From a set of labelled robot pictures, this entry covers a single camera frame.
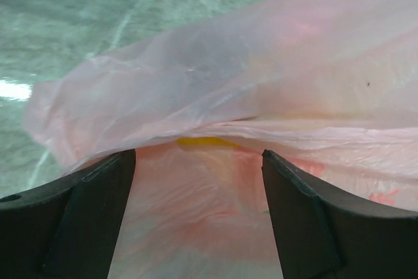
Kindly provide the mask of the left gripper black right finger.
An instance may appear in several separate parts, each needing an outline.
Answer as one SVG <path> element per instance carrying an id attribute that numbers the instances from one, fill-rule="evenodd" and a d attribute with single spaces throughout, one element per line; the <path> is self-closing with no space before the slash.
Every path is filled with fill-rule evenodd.
<path id="1" fill-rule="evenodd" d="M 363 199 L 263 152 L 285 278 L 416 278 L 417 213 Z"/>

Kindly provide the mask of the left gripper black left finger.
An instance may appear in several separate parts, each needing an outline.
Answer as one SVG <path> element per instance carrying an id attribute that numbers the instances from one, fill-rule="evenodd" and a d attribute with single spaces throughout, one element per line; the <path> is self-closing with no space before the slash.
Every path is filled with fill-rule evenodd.
<path id="1" fill-rule="evenodd" d="M 135 164 L 118 152 L 1 198 L 1 277 L 107 278 Z"/>

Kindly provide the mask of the yellow fruit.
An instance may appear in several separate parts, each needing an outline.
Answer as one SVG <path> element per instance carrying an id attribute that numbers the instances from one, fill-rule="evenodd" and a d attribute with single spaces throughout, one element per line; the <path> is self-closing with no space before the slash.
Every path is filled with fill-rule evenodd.
<path id="1" fill-rule="evenodd" d="M 237 148 L 239 145 L 219 137 L 182 137 L 176 140 L 182 146 L 225 146 Z"/>

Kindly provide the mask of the pink plastic bag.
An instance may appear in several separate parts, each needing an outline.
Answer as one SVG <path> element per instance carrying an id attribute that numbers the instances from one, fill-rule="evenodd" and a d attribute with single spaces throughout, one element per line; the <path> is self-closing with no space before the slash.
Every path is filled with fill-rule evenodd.
<path id="1" fill-rule="evenodd" d="M 171 29 L 35 84 L 23 123 L 68 171 L 135 149 L 111 278 L 281 278 L 263 150 L 417 209 L 417 0 L 266 0 Z"/>

